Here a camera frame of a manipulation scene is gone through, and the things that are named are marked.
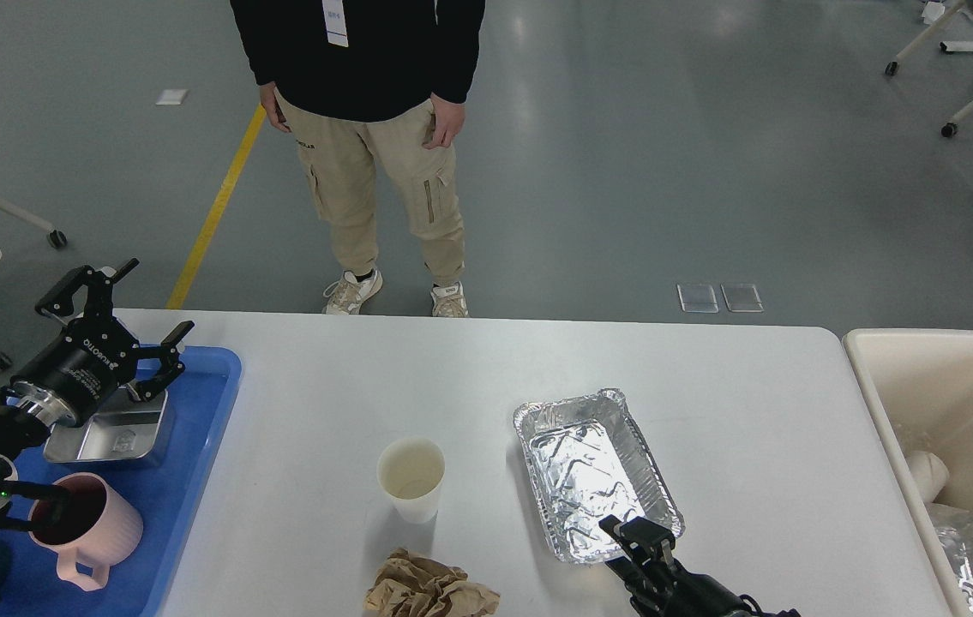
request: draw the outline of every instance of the hand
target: hand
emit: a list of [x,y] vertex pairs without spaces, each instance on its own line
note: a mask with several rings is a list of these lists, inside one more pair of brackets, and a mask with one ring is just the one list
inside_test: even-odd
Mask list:
[[424,149],[431,151],[436,147],[447,148],[452,140],[463,129],[463,121],[467,118],[467,110],[462,103],[450,103],[431,94],[432,106],[436,110],[436,128],[432,132],[432,141],[423,144]]
[[279,110],[277,94],[275,94],[274,90],[277,90],[277,82],[275,81],[270,81],[264,86],[258,86],[258,97],[261,99],[261,106],[266,108],[266,116],[269,117],[269,124],[272,124],[274,129],[282,133],[291,133],[289,125],[285,124],[287,118]]

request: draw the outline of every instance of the metal container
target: metal container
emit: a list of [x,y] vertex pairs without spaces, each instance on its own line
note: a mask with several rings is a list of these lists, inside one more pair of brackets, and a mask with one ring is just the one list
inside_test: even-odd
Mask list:
[[56,426],[44,444],[44,458],[54,464],[82,466],[158,466],[173,428],[168,395],[133,403],[117,392],[97,414],[77,428]]
[[681,536],[685,530],[658,465],[619,390],[525,403],[513,425],[525,452],[544,534],[560,561],[596,563],[622,550],[598,523],[644,516]]

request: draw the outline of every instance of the white sneaker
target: white sneaker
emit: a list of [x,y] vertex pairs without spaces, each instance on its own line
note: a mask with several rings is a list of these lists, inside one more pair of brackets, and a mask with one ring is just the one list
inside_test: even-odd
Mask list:
[[463,284],[456,281],[448,286],[432,288],[432,316],[470,317],[467,314],[467,301],[463,297]]
[[372,272],[372,276],[357,282],[357,277],[353,276],[349,270],[341,274],[341,278],[330,284],[326,291],[322,292],[322,297],[329,297],[326,308],[322,313],[327,315],[357,315],[360,313],[361,306],[369,297],[375,296],[377,291],[383,286],[383,276],[380,270]]

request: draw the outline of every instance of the person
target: person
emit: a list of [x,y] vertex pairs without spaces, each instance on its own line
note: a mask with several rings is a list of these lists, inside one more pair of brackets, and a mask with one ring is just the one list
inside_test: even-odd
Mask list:
[[466,317],[452,141],[478,63],[485,0],[231,0],[269,122],[297,140],[344,269],[324,313],[360,312],[376,266],[375,160],[406,207],[434,316]]

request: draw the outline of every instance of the mug handle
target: mug handle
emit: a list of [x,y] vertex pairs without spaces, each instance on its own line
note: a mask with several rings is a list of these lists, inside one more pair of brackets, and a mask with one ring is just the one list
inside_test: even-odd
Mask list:
[[93,567],[93,574],[83,574],[78,571],[78,566],[75,565],[77,561],[78,549],[59,551],[59,558],[56,560],[56,575],[63,581],[75,583],[82,588],[83,592],[94,592],[109,583],[109,566],[87,563],[87,566]]

